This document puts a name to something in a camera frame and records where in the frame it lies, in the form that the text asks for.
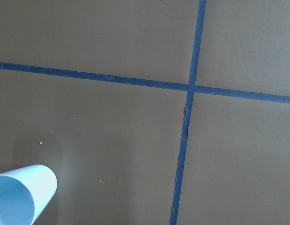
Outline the light blue cup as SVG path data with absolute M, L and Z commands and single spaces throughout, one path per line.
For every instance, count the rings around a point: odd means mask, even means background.
M 0 174 L 0 225 L 31 225 L 57 189 L 54 172 L 31 165 Z

